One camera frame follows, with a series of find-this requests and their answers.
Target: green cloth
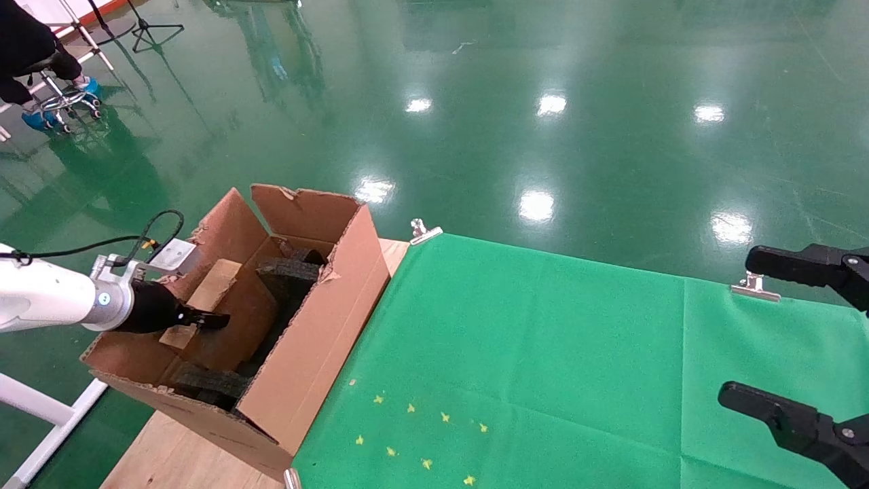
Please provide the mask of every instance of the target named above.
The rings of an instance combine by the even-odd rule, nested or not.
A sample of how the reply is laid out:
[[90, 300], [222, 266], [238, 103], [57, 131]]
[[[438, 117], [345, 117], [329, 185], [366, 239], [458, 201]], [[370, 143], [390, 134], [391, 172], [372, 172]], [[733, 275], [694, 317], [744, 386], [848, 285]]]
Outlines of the green cloth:
[[864, 322], [443, 235], [409, 250], [294, 466], [305, 489], [843, 487], [717, 394], [869, 412]]

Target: torn cardboard edge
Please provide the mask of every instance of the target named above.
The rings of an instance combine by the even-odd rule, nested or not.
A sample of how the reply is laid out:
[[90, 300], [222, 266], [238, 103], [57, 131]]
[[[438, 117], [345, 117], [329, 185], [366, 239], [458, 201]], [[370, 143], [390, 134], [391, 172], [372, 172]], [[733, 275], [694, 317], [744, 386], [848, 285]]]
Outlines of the torn cardboard edge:
[[[202, 219], [191, 237], [200, 248], [200, 263], [186, 276], [167, 284], [177, 297], [188, 300], [218, 260], [247, 266], [261, 255], [284, 256], [281, 244], [285, 249], [305, 244], [327, 251], [323, 253], [327, 266], [251, 378], [235, 407], [239, 416], [180, 396], [170, 390], [171, 385], [160, 385], [183, 365], [183, 360], [159, 342], [159, 333], [102, 333], [82, 355], [82, 361], [92, 367], [96, 377], [109, 379], [111, 382], [107, 383], [116, 389], [157, 409], [165, 407], [166, 399], [181, 398], [185, 409], [202, 413], [217, 409], [224, 413], [231, 422], [215, 421], [220, 426], [206, 438], [211, 437], [209, 439], [224, 449], [262, 470], [257, 466], [255, 454], [226, 441], [241, 430], [233, 424], [246, 426], [242, 430], [246, 437], [253, 432], [262, 439], [261, 443], [268, 441], [269, 445], [274, 445], [276, 442], [291, 459], [374, 310], [389, 273], [365, 204], [339, 194], [289, 191], [273, 185], [255, 184], [251, 193], [271, 232], [238, 190], [231, 189]], [[229, 287], [216, 311], [232, 315], [233, 311], [222, 309], [228, 301], [232, 308], [244, 305], [243, 300], [231, 300], [236, 299], [235, 290], [240, 291], [240, 285], [239, 281]], [[263, 318], [246, 316], [245, 319], [245, 327], [255, 330], [270, 326], [270, 321], [262, 325]], [[184, 418], [178, 413], [173, 416], [170, 412], [173, 407], [178, 406], [166, 411], [170, 417], [185, 425], [194, 422], [190, 416], [186, 421], [178, 419]], [[216, 439], [226, 440], [221, 445]], [[263, 450], [274, 458], [268, 448]], [[273, 471], [267, 474], [274, 478]]]

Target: metal clip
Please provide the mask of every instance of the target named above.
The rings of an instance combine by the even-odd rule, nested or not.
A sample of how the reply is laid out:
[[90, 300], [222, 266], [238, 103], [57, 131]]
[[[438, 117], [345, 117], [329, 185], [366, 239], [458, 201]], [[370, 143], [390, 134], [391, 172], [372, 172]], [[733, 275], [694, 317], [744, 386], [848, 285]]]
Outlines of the metal clip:
[[294, 468], [283, 471], [283, 483], [287, 489], [302, 489], [302, 481], [299, 480], [299, 472]]
[[427, 229], [422, 219], [414, 219], [410, 221], [410, 227], [414, 228], [414, 238], [410, 240], [411, 246], [416, 246], [420, 243], [429, 241], [439, 234], [443, 234], [443, 230], [439, 227]]
[[746, 271], [746, 277], [740, 280], [739, 285], [731, 285], [730, 291], [739, 295], [762, 298], [773, 302], [781, 300], [781, 295], [763, 290], [763, 275], [751, 273], [750, 271]]

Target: stool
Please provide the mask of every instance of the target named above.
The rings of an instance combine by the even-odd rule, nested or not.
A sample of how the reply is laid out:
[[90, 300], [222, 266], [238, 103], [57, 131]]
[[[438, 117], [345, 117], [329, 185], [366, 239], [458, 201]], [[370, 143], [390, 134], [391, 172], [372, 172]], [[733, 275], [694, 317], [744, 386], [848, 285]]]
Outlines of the stool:
[[[39, 75], [43, 78], [43, 81], [46, 85], [53, 91], [55, 94], [51, 97], [48, 97], [39, 103], [39, 111], [42, 113], [52, 112], [54, 113], [57, 122], [60, 126], [57, 128], [62, 132], [70, 133], [72, 129], [66, 121], [63, 120], [63, 116], [61, 115], [61, 111], [66, 112], [70, 118], [76, 118], [78, 115], [75, 111], [76, 104], [80, 104], [88, 109], [90, 112], [90, 116], [94, 119], [98, 119], [103, 116], [100, 113], [97, 107], [100, 106], [100, 99], [97, 98], [96, 95], [88, 93], [84, 90], [80, 90], [75, 87], [70, 87], [67, 90], [61, 90], [57, 83], [55, 83], [54, 78], [49, 76], [45, 71], [51, 66], [54, 58], [56, 56], [60, 56], [60, 52], [55, 51], [54, 54], [45, 58], [42, 61], [37, 63], [33, 63], [32, 65], [25, 68], [22, 72], [22, 75], [30, 74], [33, 76], [33, 73], [39, 73]], [[45, 123], [46, 129], [51, 129], [53, 125], [49, 122]]]

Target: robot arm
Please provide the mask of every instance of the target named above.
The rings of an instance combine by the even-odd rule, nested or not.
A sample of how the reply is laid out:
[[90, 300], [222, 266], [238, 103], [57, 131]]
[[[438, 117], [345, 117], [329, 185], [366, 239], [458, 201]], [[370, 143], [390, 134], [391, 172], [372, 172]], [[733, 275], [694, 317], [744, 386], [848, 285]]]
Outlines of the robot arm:
[[[12, 253], [0, 244], [0, 253]], [[112, 272], [117, 255], [99, 256], [90, 276], [41, 259], [0, 258], [0, 333], [51, 325], [82, 324], [92, 331], [158, 332], [174, 325], [219, 329], [229, 316], [198, 311], [147, 271], [181, 275], [197, 260], [196, 247], [173, 239], [146, 264], [130, 260]]]

